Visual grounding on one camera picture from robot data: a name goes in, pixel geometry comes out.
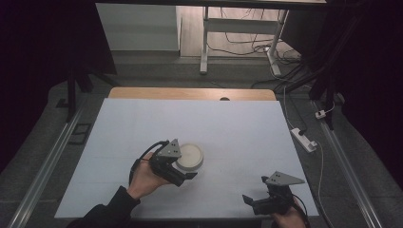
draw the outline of black cable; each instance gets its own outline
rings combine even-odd
[[[308,210],[306,210],[305,203],[304,203],[304,202],[302,201],[302,199],[299,198],[297,195],[294,195],[294,194],[293,194],[293,196],[294,196],[295,198],[297,198],[297,199],[302,203],[303,209],[305,210],[305,215],[308,216]]]
[[[252,9],[248,9],[248,10],[246,11],[246,15],[242,16],[242,18],[240,18],[240,20],[243,19],[243,18],[245,18],[245,17],[247,17],[247,16],[249,16],[249,14],[251,14],[251,11],[252,11]]]
[[[301,114],[299,113],[298,108],[297,108],[296,104],[294,103],[294,100],[293,100],[293,98],[291,97],[291,95],[289,96],[289,98],[290,98],[291,103],[293,104],[293,106],[294,106],[294,108],[295,108],[295,110],[296,110],[296,112],[297,112],[299,118],[302,120],[302,122],[303,122],[303,124],[304,124],[304,126],[305,126],[305,129],[303,129],[303,132],[307,132],[307,131],[308,131],[308,125],[306,124],[306,122],[305,122],[305,121],[303,120],[303,118],[301,117]]]
[[[263,9],[263,11],[261,12],[260,21],[261,21],[261,19],[263,19],[263,15],[264,15],[264,9]],[[253,45],[255,44],[255,41],[256,41],[256,38],[257,38],[257,37],[258,37],[258,34],[255,35],[255,39],[253,39],[253,42],[252,42],[252,49],[253,49],[253,50],[255,50],[255,48],[253,47]]]
[[[276,50],[276,55],[277,55],[277,60],[279,61],[279,62],[281,62],[282,64],[284,64],[284,65],[290,65],[290,64],[298,64],[298,63],[300,63],[300,59],[299,58],[285,58],[284,57],[284,54],[285,53],[287,53],[287,52],[289,52],[289,51],[292,51],[293,49],[291,49],[291,50],[287,50],[287,51],[285,51],[283,54],[282,54],[282,57],[280,57],[279,55],[278,55],[278,51]]]
[[[290,72],[288,72],[286,75],[284,75],[282,78],[280,78],[281,80],[283,80],[281,83],[279,83],[274,89],[273,91],[275,93],[278,93],[278,88],[290,83],[290,79],[292,79],[293,77],[295,77],[303,68],[305,68],[305,65],[303,64],[298,64],[296,67],[294,67]]]
[[[250,14],[251,11],[252,11],[252,9],[249,9],[249,10],[247,11],[248,14],[245,15],[245,16],[243,16],[241,19],[245,18],[246,16],[249,16],[249,14]],[[260,20],[263,18],[263,13],[264,13],[264,10],[263,10],[263,12],[262,12],[262,14],[261,14]],[[224,17],[223,17],[224,15],[225,15],[225,18],[228,18],[228,16],[226,15],[225,11],[223,10],[223,8],[221,8],[221,18],[224,18]],[[231,41],[231,40],[228,38],[228,33],[227,33],[227,32],[225,32],[225,38],[226,38],[226,40],[228,41],[228,43],[231,43],[231,44],[250,44],[250,43],[252,43],[252,48],[253,48],[253,45],[254,45],[255,43],[273,41],[273,39],[256,40],[256,39],[257,39],[257,35],[255,36],[255,39],[254,39],[253,41]]]
[[[137,166],[139,166],[140,161],[144,160],[144,156],[147,155],[154,147],[158,145],[167,145],[169,141],[159,141],[155,142],[153,145],[151,145],[147,150],[144,151],[144,153],[138,158],[136,161],[134,161],[133,165],[130,168],[130,173],[128,175],[128,184],[130,185],[131,180],[133,179],[133,174],[136,172]]]
[[[277,193],[274,193],[274,192],[271,192],[271,193],[276,195],[276,196],[278,196],[278,197],[280,197],[280,198],[282,198],[283,200],[288,202],[288,204],[290,204],[290,206],[294,207],[294,209],[296,209],[297,212],[299,213],[299,215],[302,217],[302,220],[303,220],[303,223],[305,224],[305,227],[306,228],[311,228],[311,223],[309,223],[309,220],[308,220],[308,214],[307,213],[305,214],[302,211],[302,209],[300,208],[300,206],[298,206],[294,201],[290,201],[290,200],[286,199],[281,194],[277,194]],[[303,203],[303,201],[300,198],[298,198],[298,199],[302,202],[302,205],[304,205],[304,207],[305,207],[305,203]]]
[[[278,10],[278,20],[279,20],[279,12],[281,11],[281,9]]]
[[[255,53],[264,53],[264,52],[266,52],[264,49],[269,48],[270,46],[271,46],[271,44],[254,46],[253,50],[255,51]]]
[[[208,48],[210,48],[210,49],[212,49],[212,50],[221,51],[221,52],[226,52],[226,53],[234,54],[234,55],[249,55],[249,54],[254,54],[254,53],[256,53],[255,51],[246,52],[246,53],[235,53],[235,52],[231,52],[231,51],[224,50],[224,49],[215,49],[215,48],[210,47],[210,46],[208,45],[208,43],[207,43],[207,46],[208,46]]]
[[[253,84],[251,84],[250,88],[254,88],[256,85],[259,85],[259,84],[267,84],[267,83],[272,83],[275,81],[277,81],[277,79],[268,79],[268,80],[264,80],[264,81],[257,81],[257,82],[254,82]]]

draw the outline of human hand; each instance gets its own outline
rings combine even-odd
[[[127,188],[127,193],[133,199],[140,199],[154,192],[158,187],[169,184],[169,181],[155,175],[149,164],[149,159],[152,156],[152,152],[144,156],[140,161],[137,169],[133,174],[130,186]]]
[[[272,214],[272,218],[279,228],[305,228],[301,215],[294,207],[291,207],[284,215],[278,213]]]

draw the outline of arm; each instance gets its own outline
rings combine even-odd
[[[128,224],[130,213],[140,204],[140,198],[169,183],[152,172],[148,164],[151,156],[152,153],[148,153],[140,162],[127,189],[120,186],[107,206],[99,204],[93,207],[82,219],[71,222],[67,228],[114,228]]]

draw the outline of black sleeve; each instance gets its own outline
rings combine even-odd
[[[83,218],[71,222],[67,228],[124,227],[130,222],[130,213],[138,204],[140,200],[131,198],[126,189],[120,186],[107,206],[96,205]]]

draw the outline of wire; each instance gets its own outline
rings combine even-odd
[[[322,184],[322,177],[323,177],[323,164],[324,164],[324,162],[323,162],[323,148],[322,148],[322,144],[320,144],[320,142],[317,142],[317,144],[319,144],[319,147],[320,147],[320,152],[321,152],[321,154],[322,154],[322,165],[321,165],[321,168],[320,168],[320,178],[319,178],[319,187],[318,187],[318,189],[317,189],[317,198],[318,198],[318,200],[319,200],[319,204],[320,204],[320,207],[322,208],[322,211],[323,211],[323,216],[326,218],[326,220],[328,220],[329,221],[329,224],[330,224],[330,226],[332,227],[332,228],[334,228],[335,226],[332,224],[332,222],[329,220],[329,217],[327,216],[327,214],[326,214],[326,211],[325,211],[325,208],[323,207],[323,204],[322,204],[322,200],[321,200],[321,198],[320,198],[320,187],[321,187],[321,184]]]
[[[294,76],[296,76],[302,69],[304,68],[304,66],[302,64],[297,65],[296,67],[294,67],[290,72],[288,72],[286,75],[284,75],[282,78],[278,78],[274,75],[273,73],[273,69],[270,68],[270,70],[272,71],[273,77],[276,79],[279,79],[281,81],[283,81],[282,83],[278,84],[273,90],[275,93],[278,93],[277,90],[280,86],[284,85],[284,83],[293,83],[294,81],[291,81],[290,79],[292,79]]]
[[[248,9],[248,10],[246,11],[247,14],[244,15],[242,18],[240,18],[240,20],[242,20],[243,18],[249,16],[249,14],[250,14],[251,11],[252,11],[252,9]],[[225,18],[228,18],[228,16],[226,15],[224,9],[221,8],[221,18],[223,18],[224,15],[225,15]],[[255,40],[253,40],[253,41],[231,41],[231,40],[228,38],[228,33],[227,33],[227,32],[225,32],[225,38],[227,39],[227,41],[228,41],[229,43],[232,43],[232,44],[250,44],[250,43],[254,44],[254,43],[258,43],[258,42],[273,41],[273,39],[256,40],[256,36],[255,36]]]
[[[291,101],[291,103],[293,104],[293,106],[294,106],[294,108],[295,108],[295,110],[296,110],[296,112],[297,112],[299,118],[302,120],[302,122],[303,122],[303,124],[304,124],[304,126],[305,126],[305,129],[303,129],[303,131],[304,131],[304,132],[307,132],[307,131],[308,131],[308,125],[306,124],[306,122],[305,122],[305,121],[303,120],[303,118],[301,117],[301,114],[299,113],[298,108],[297,108],[296,104],[294,103],[294,100],[293,100],[293,98],[291,97],[291,95],[290,95],[289,97],[290,97],[290,101]]]
[[[165,146],[169,144],[169,141],[159,141],[159,142],[155,142],[153,145],[151,145],[147,150],[144,151],[144,153],[140,156],[140,158],[138,158],[136,161],[134,161],[133,165],[130,168],[130,173],[128,176],[128,183],[131,183],[131,180],[133,179],[133,174],[136,171],[137,167],[140,164],[141,160],[144,160],[144,156],[147,155],[154,147],[161,145],[161,146]],[[156,150],[155,153],[158,153],[158,151],[162,149],[162,147],[160,147],[159,149]]]
[[[334,108],[335,108],[335,102],[333,102],[333,107],[331,109],[325,111],[325,113],[331,112]]]
[[[296,209],[297,210],[297,212],[300,214],[300,216],[302,217],[302,220],[303,220],[303,222],[304,222],[304,224],[305,224],[305,227],[306,228],[311,228],[311,224],[309,223],[309,220],[308,220],[308,214],[306,214],[306,213],[304,213],[303,211],[302,211],[302,209],[301,209],[301,207],[298,205],[298,204],[296,204],[293,200],[288,200],[287,198],[285,198],[284,196],[282,196],[281,194],[278,194],[278,193],[275,193],[275,192],[270,192],[271,194],[274,194],[274,195],[276,195],[276,196],[278,196],[278,197],[280,197],[280,198],[282,198],[283,200],[285,200],[286,202],[288,202],[289,204],[290,204],[290,206],[292,206],[292,207],[294,207],[294,209]],[[304,208],[305,208],[305,203],[303,203],[303,201],[299,198],[299,197],[297,197],[301,202],[302,202],[302,204],[304,205]]]
[[[278,10],[278,20],[279,20],[279,13],[281,12],[281,9]]]
[[[251,84],[250,88],[254,88],[256,85],[259,85],[259,84],[272,83],[272,82],[275,82],[275,81],[276,81],[276,79],[268,79],[268,80],[264,80],[264,81],[257,81],[255,83]]]
[[[300,63],[300,59],[299,58],[285,58],[285,53],[293,51],[294,49],[290,49],[287,51],[284,51],[284,53],[282,53],[282,57],[280,57],[278,55],[278,50],[276,50],[276,55],[277,55],[277,60],[279,62],[281,62],[284,65],[291,65],[291,64],[298,64]]]
[[[284,111],[285,111],[285,118],[288,122],[288,124],[294,129],[293,125],[291,124],[290,120],[288,119],[288,113],[287,113],[287,104],[285,103],[285,87],[284,87]]]
[[[300,64],[300,65],[298,65],[298,66],[296,66],[293,70],[295,70],[295,71],[293,71],[293,73],[291,74],[290,73],[290,76],[287,78],[287,79],[283,79],[282,81],[282,83],[280,83],[280,84],[278,84],[273,90],[274,90],[274,92],[275,93],[278,93],[278,89],[281,87],[281,86],[283,86],[283,85],[285,85],[286,83],[295,83],[296,81],[292,81],[291,79],[293,79],[295,76],[297,76],[297,74],[302,70],[302,69],[304,69],[305,68],[305,65],[303,65],[303,64]],[[305,72],[304,74],[302,74],[299,78],[304,78],[306,75],[308,75],[308,74],[310,74],[310,72]]]
[[[222,86],[222,85],[220,85],[220,84],[218,84],[218,83],[216,83],[216,82],[210,82],[212,85],[215,85],[215,86],[218,86],[218,87],[221,87],[221,88],[226,88],[225,86]]]
[[[255,53],[255,51],[246,52],[246,53],[235,53],[235,52],[231,52],[231,51],[224,50],[224,49],[216,49],[216,48],[210,47],[210,46],[208,45],[208,43],[207,43],[207,46],[208,46],[208,48],[210,48],[210,49],[212,49],[212,50],[221,51],[221,52],[225,52],[225,53],[229,53],[229,54],[234,54],[234,55],[249,55],[249,54],[254,54],[254,53]]]
[[[294,195],[294,194],[293,194],[293,196],[294,196],[295,198],[297,198],[297,199],[302,203],[303,209],[305,210],[305,215],[308,217],[308,210],[306,210],[305,203],[304,203],[304,202],[302,201],[302,199],[299,198],[297,195]]]
[[[260,16],[260,21],[261,19],[263,19],[263,15],[264,15],[264,9],[261,12],[261,16]],[[255,50],[255,48],[253,47],[253,45],[255,44],[256,38],[258,37],[258,34],[255,35],[255,39],[253,39],[253,43],[252,43],[252,49]]]

